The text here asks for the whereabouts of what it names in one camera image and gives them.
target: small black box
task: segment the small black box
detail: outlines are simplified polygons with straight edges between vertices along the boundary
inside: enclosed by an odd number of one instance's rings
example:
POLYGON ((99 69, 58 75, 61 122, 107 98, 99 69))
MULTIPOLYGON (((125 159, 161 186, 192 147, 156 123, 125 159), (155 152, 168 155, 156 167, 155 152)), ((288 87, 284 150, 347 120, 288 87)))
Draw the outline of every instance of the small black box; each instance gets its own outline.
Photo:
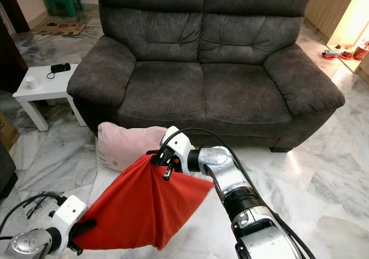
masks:
POLYGON ((69 63, 52 65, 51 66, 51 72, 52 73, 66 72, 67 70, 70 70, 70 64, 69 63))

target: green plastic chair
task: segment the green plastic chair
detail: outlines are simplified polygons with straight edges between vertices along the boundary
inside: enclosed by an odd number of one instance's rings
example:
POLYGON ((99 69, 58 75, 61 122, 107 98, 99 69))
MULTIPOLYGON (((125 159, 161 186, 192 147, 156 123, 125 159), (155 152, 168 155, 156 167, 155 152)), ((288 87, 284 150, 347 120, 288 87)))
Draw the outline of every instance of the green plastic chair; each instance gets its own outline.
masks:
MULTIPOLYGON (((81 0, 77 0, 77 2, 80 9, 83 10, 81 0)), ((48 3, 48 12, 51 16, 56 15, 54 11, 54 4, 57 6, 57 8, 59 8, 58 5, 63 4, 67 9, 70 17, 77 16, 76 8, 74 7, 74 0, 47 0, 47 3, 48 3)))

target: white cup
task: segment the white cup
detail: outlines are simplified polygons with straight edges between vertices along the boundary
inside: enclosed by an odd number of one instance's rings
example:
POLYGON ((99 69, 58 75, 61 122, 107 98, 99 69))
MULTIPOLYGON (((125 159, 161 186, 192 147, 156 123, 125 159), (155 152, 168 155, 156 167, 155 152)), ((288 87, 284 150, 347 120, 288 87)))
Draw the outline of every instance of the white cup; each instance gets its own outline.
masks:
POLYGON ((24 81, 27 82, 28 86, 31 89, 36 89, 40 86, 39 82, 37 81, 36 77, 34 77, 34 76, 27 76, 24 79, 24 81))

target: gray sofa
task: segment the gray sofa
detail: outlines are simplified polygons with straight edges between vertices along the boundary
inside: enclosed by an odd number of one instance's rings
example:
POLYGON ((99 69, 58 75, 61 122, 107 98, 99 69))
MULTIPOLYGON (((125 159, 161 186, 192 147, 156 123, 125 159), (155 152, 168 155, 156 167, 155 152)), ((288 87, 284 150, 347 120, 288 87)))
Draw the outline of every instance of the gray sofa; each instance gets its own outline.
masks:
POLYGON ((67 91, 95 134, 104 121, 200 127, 288 151, 345 102, 295 44, 307 2, 99 0, 104 36, 67 91))

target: white side table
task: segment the white side table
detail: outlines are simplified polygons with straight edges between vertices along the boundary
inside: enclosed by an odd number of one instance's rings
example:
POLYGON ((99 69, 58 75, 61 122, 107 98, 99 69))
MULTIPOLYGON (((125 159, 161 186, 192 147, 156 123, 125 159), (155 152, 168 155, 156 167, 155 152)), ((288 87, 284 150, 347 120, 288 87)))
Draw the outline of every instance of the white side table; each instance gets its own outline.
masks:
POLYGON ((48 124, 42 117, 40 111, 32 102, 33 100, 42 99, 60 99, 66 97, 80 126, 86 126, 76 106, 73 103, 73 98, 67 94, 68 81, 74 73, 78 64, 71 64, 68 72, 56 73, 53 79, 48 79, 46 75, 50 72, 50 66, 30 67, 24 76, 21 85, 13 97, 22 105, 29 117, 33 120, 40 131, 46 131, 48 124), (31 89, 25 82, 27 76, 34 76, 38 80, 40 87, 31 89))

